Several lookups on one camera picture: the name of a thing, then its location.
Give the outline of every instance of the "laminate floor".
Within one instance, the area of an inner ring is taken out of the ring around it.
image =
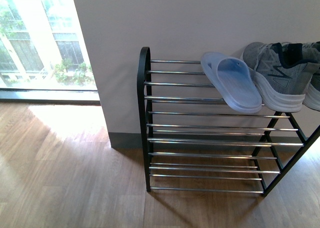
[[[141,150],[111,148],[101,107],[0,103],[0,228],[318,228],[319,171],[315,143],[266,198],[147,193]]]

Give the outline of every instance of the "chrome rod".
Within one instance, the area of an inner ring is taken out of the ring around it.
[[[204,72],[183,72],[183,71],[147,71],[148,74],[175,74],[175,75],[205,75]]]
[[[182,176],[182,175],[160,175],[150,174],[151,177],[172,177],[172,178],[199,178],[199,179],[221,179],[221,180],[246,180],[261,181],[261,178],[237,178],[237,177],[208,177],[208,176]]]
[[[158,97],[158,96],[145,96],[145,100],[157,101],[189,101],[189,102],[206,102],[206,103],[225,103],[223,98],[198,98],[198,97]]]
[[[226,105],[225,102],[207,102],[207,101],[162,101],[162,100],[152,100],[152,103],[176,103],[176,104],[194,104],[194,105]]]
[[[220,146],[251,146],[251,147],[270,147],[270,146],[303,146],[303,143],[289,142],[241,142],[241,141],[217,141],[217,140],[194,140],[194,139],[173,139],[173,138],[148,138],[151,143],[183,143],[183,144],[208,144]]]
[[[226,158],[226,159],[249,159],[249,160],[276,160],[276,157],[257,157],[247,155],[219,155],[219,154],[196,154],[196,153],[174,153],[174,152],[150,152],[151,156],[173,156],[173,157],[204,157],[204,158]]]
[[[215,87],[212,84],[192,84],[192,83],[144,82],[144,84],[147,86]]]
[[[270,147],[267,142],[230,142],[217,140],[192,140],[192,139],[169,139],[169,138],[148,138],[151,143],[176,143],[176,144],[202,144],[216,146],[250,146],[250,147]]]
[[[236,133],[236,132],[190,132],[178,130],[153,130],[160,133],[181,133],[181,134],[203,134],[203,135],[224,135],[224,136],[263,136],[264,133]]]
[[[180,61],[180,60],[150,60],[151,63],[182,63],[182,64],[200,64],[200,61]]]
[[[200,126],[200,125],[169,125],[169,124],[147,124],[148,127],[178,127],[178,128],[197,128],[197,129],[246,129],[264,131],[284,131],[296,132],[296,128],[269,128],[269,127],[224,127],[224,126]]]
[[[228,168],[258,168],[257,166],[227,166],[227,165],[203,165],[203,164],[179,164],[179,163],[150,163],[156,166],[186,166],[186,167],[228,167]]]
[[[184,115],[184,116],[219,116],[219,117],[254,117],[254,118],[289,118],[290,116],[275,115],[247,115],[247,114],[219,114],[219,113],[202,113],[202,112],[154,112],[153,115]]]
[[[191,192],[234,192],[234,193],[255,193],[263,194],[260,191],[241,191],[241,190],[213,190],[213,189],[193,189],[193,188],[169,188],[169,187],[151,187],[151,190],[174,190],[174,191],[191,191]]]
[[[280,174],[279,171],[258,171],[258,170],[224,170],[205,168],[181,168],[181,167],[149,167],[151,170],[167,171],[192,171],[192,172],[232,172],[232,173],[255,173],[255,174]]]

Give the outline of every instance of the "white sole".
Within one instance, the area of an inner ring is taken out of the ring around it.
[[[308,108],[320,111],[320,92],[310,84],[303,104]]]
[[[254,76],[255,79],[253,81],[260,92],[264,104],[268,108],[278,112],[299,112],[302,109],[305,94],[291,95],[278,93],[271,87],[262,74],[255,72]]]

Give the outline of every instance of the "gray sneaker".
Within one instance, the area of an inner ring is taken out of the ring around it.
[[[304,58],[315,59],[320,63],[320,42],[303,44],[302,54]],[[303,104],[313,110],[320,111],[320,67],[312,76]]]
[[[253,81],[264,104],[275,111],[298,112],[312,75],[319,69],[314,59],[304,59],[301,43],[281,45],[254,42],[241,56],[252,69]]]

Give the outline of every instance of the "slipper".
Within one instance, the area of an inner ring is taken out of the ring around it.
[[[207,52],[201,58],[201,65],[229,107],[241,113],[261,110],[262,99],[245,62],[219,52]]]

